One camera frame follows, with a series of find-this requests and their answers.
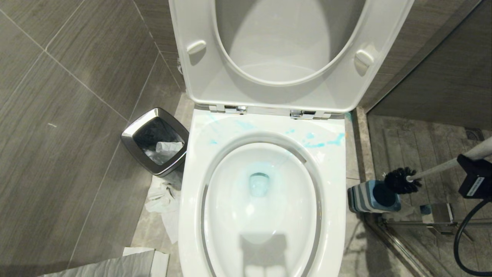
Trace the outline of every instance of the toilet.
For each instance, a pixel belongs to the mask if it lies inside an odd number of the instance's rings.
[[[185,277],[337,276],[344,113],[413,0],[170,0],[195,102],[179,215]]]

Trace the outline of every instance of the trash can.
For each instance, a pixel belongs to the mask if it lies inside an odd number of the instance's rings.
[[[131,155],[150,173],[164,177],[178,169],[183,173],[188,130],[162,108],[154,108],[122,133]]]

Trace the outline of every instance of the black hose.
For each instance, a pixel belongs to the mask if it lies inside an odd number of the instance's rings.
[[[467,268],[466,266],[464,266],[460,260],[460,252],[459,252],[458,246],[460,245],[460,239],[461,239],[461,235],[463,233],[463,230],[467,226],[468,222],[476,214],[476,212],[478,212],[478,210],[480,210],[483,206],[485,206],[490,201],[491,201],[491,199],[483,199],[483,201],[481,201],[478,205],[476,205],[475,208],[473,208],[473,210],[471,210],[470,213],[466,215],[466,217],[464,218],[460,227],[458,228],[458,232],[456,233],[456,236],[455,236],[455,244],[454,244],[453,250],[454,250],[454,254],[455,254],[456,263],[460,266],[460,268],[463,271],[465,271],[466,273],[469,273],[471,275],[474,275],[474,276],[492,276],[492,271],[486,271],[486,272],[485,271],[474,271],[474,270],[471,270],[471,269]]]

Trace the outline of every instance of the toilet brush handle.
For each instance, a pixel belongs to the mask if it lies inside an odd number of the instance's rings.
[[[463,155],[472,161],[481,160],[485,157],[491,156],[492,155],[492,137],[481,142],[479,145],[475,146],[474,148],[472,148],[468,152],[464,153]],[[456,158],[454,158],[454,159],[449,160],[443,164],[440,164],[440,165],[435,166],[431,169],[428,169],[424,172],[417,173],[413,176],[407,176],[406,180],[410,182],[410,181],[425,177],[427,175],[431,175],[434,173],[439,173],[441,171],[445,171],[445,170],[453,168],[457,165],[458,165],[458,161]]]

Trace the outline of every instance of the black brush head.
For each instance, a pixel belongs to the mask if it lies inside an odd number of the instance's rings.
[[[413,180],[413,182],[408,182],[406,180],[407,176],[412,176],[417,173],[416,170],[412,170],[409,167],[399,168],[393,170],[392,172],[386,174],[384,178],[384,184],[394,193],[397,194],[407,194],[412,192],[417,192],[422,184],[419,182],[420,179]]]

